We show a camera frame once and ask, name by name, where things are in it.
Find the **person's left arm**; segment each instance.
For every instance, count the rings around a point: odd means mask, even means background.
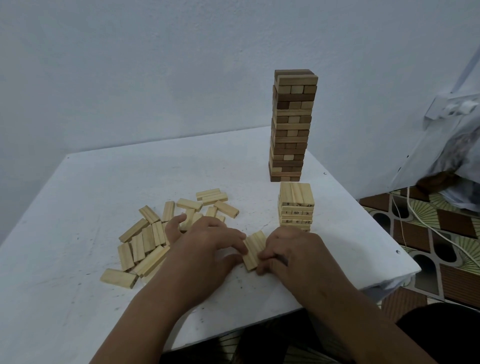
[[[208,298],[242,262],[240,254],[216,260],[215,253],[232,246],[247,254],[244,233],[217,218],[202,217],[182,234],[178,225],[185,219],[182,214],[167,224],[172,246],[165,262],[129,304],[90,364],[158,363],[177,320]]]

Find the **white tabletop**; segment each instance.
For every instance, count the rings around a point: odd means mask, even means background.
[[[0,247],[0,362],[91,359],[142,287],[138,281],[128,290],[99,278],[120,267],[118,237],[146,204],[161,214],[167,200],[220,188],[240,210],[236,219],[227,217],[229,227],[247,234],[275,229],[279,183],[269,181],[269,137],[265,127],[68,155]],[[309,152],[301,180],[311,184],[316,202],[312,232],[357,288],[419,270]],[[166,349],[299,307],[275,277],[241,265],[177,324]]]

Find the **stacked block tower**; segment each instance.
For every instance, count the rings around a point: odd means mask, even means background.
[[[268,163],[271,182],[300,181],[317,82],[318,76],[310,70],[275,70]]]
[[[281,182],[278,195],[280,226],[295,226],[310,231],[315,201],[309,183]]]

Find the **person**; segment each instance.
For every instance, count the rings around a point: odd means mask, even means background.
[[[182,214],[165,228],[172,247],[158,273],[131,301],[91,364],[158,363],[177,320],[220,287],[247,254],[246,235],[212,217],[184,234]],[[239,254],[216,260],[218,249]],[[258,254],[257,274],[273,273],[344,343],[356,363],[436,363],[344,275],[320,236],[279,227]]]

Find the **forearm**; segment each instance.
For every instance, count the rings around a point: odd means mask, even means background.
[[[142,291],[129,304],[90,364],[158,363],[179,317]]]
[[[332,301],[328,314],[313,314],[339,337],[357,363],[435,363],[363,293],[355,290]]]

